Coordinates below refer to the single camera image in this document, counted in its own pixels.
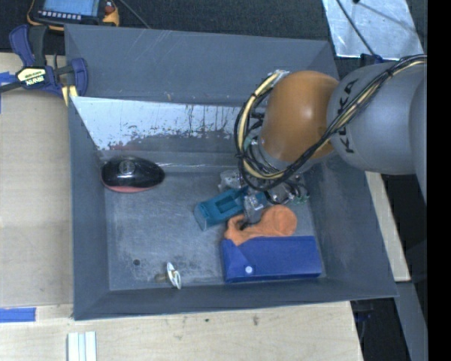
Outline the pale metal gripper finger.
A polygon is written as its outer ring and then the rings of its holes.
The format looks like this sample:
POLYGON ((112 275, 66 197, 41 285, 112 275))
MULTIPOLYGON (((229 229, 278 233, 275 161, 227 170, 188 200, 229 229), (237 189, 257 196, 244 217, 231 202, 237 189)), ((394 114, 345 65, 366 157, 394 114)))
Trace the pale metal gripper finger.
POLYGON ((243 190, 244 182, 238 168, 228 169, 219 174, 220 182, 218 189, 221 193, 227 190, 243 190))
POLYGON ((241 222, 242 228, 247 228, 257 224, 262 217, 265 206, 257 199, 255 195, 245 196, 243 201, 244 218, 241 222))

